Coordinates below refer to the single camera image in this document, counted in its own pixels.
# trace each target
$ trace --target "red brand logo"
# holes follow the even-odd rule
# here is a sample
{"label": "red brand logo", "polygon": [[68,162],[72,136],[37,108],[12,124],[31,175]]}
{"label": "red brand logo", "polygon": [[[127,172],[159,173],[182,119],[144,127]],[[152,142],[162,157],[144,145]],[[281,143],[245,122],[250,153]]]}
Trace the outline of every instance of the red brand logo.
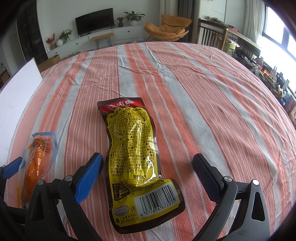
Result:
{"label": "red brand logo", "polygon": [[119,102],[114,102],[112,104],[106,104],[101,107],[101,111],[103,112],[112,112],[116,108],[124,108],[124,107],[143,107],[140,101],[131,101],[128,99],[120,100]]}

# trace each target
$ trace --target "round white vase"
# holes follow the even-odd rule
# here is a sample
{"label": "round white vase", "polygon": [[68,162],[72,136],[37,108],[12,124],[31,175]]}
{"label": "round white vase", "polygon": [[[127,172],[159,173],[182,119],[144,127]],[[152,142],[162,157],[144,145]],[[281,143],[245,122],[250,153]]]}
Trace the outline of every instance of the round white vase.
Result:
{"label": "round white vase", "polygon": [[64,43],[64,40],[59,39],[59,40],[57,41],[56,45],[57,45],[57,47],[59,47],[59,46],[62,46],[63,43]]}
{"label": "round white vase", "polygon": [[138,21],[136,20],[131,21],[131,26],[137,26],[137,25],[138,25]]}

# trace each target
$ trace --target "snack package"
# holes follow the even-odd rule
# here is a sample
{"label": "snack package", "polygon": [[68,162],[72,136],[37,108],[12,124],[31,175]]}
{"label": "snack package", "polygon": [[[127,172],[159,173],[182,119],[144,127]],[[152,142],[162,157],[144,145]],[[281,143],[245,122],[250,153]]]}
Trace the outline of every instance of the snack package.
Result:
{"label": "snack package", "polygon": [[173,179],[162,179],[155,126],[141,98],[98,102],[109,136],[106,185],[117,232],[154,228],[182,213],[185,203]]}
{"label": "snack package", "polygon": [[34,138],[23,152],[17,181],[18,207],[26,208],[30,202],[36,183],[44,179],[57,156],[57,138],[53,132],[41,132],[32,135]]}

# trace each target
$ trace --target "dark shelf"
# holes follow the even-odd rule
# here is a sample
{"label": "dark shelf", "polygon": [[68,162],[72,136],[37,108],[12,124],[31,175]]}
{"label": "dark shelf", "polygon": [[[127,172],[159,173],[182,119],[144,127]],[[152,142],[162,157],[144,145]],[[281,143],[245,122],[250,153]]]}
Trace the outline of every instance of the dark shelf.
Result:
{"label": "dark shelf", "polygon": [[36,0],[31,1],[26,8],[19,12],[17,30],[26,61],[35,58],[38,65],[48,59],[40,34]]}

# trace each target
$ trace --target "silver bolt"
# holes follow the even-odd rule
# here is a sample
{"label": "silver bolt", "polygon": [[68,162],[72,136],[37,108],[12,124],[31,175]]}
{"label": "silver bolt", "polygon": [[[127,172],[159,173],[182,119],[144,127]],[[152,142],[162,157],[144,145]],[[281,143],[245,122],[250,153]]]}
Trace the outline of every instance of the silver bolt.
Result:
{"label": "silver bolt", "polygon": [[43,179],[40,179],[40,180],[38,180],[38,182],[37,182],[38,185],[42,185],[43,183],[44,183],[44,180],[43,180]]}
{"label": "silver bolt", "polygon": [[69,182],[72,181],[73,177],[71,175],[65,177],[65,181]]}
{"label": "silver bolt", "polygon": [[228,183],[232,181],[232,178],[230,176],[225,176],[224,180],[227,181]]}
{"label": "silver bolt", "polygon": [[254,184],[254,185],[259,185],[259,181],[256,180],[256,179],[254,179],[254,180],[253,180],[253,184]]}

